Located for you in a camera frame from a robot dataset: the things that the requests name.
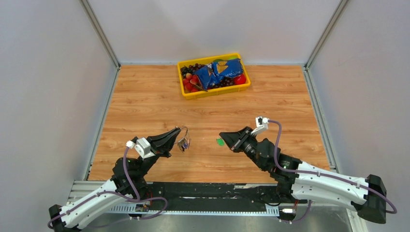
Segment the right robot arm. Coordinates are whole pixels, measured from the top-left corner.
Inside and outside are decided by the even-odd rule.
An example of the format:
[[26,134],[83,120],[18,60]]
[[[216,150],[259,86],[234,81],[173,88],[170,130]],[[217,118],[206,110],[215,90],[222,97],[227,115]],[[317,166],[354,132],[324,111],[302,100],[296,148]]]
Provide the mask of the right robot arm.
[[386,223],[387,190],[382,179],[370,174],[354,177],[333,173],[288,156],[267,138],[257,141],[252,128],[219,135],[234,153],[243,152],[261,170],[277,181],[279,200],[328,202],[355,211],[364,220]]

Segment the green tagged key bunch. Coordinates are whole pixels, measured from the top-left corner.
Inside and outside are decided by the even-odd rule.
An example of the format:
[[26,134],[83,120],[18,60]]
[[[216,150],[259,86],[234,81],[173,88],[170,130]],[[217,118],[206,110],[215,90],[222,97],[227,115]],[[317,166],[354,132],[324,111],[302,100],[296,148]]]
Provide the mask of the green tagged key bunch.
[[217,138],[216,142],[219,146],[224,146],[225,145],[224,140],[222,138]]

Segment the large metal keyring with keys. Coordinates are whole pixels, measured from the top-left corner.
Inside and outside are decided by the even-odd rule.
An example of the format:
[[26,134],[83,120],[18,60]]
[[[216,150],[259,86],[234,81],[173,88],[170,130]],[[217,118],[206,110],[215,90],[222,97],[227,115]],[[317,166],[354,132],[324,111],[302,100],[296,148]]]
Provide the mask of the large metal keyring with keys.
[[181,150],[181,152],[185,152],[190,147],[190,135],[189,129],[186,126],[181,127],[181,130],[185,130],[185,133],[181,139],[177,141],[177,147]]

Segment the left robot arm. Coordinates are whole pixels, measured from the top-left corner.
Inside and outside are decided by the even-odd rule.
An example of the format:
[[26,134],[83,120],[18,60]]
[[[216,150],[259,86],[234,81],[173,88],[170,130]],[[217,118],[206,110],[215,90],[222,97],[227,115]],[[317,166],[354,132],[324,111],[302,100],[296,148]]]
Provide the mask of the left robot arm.
[[85,197],[66,206],[49,208],[48,228],[55,232],[80,232],[94,219],[123,203],[143,203],[157,199],[148,194],[145,175],[159,158],[169,158],[181,128],[147,138],[134,137],[126,142],[123,157],[113,168],[113,175]]

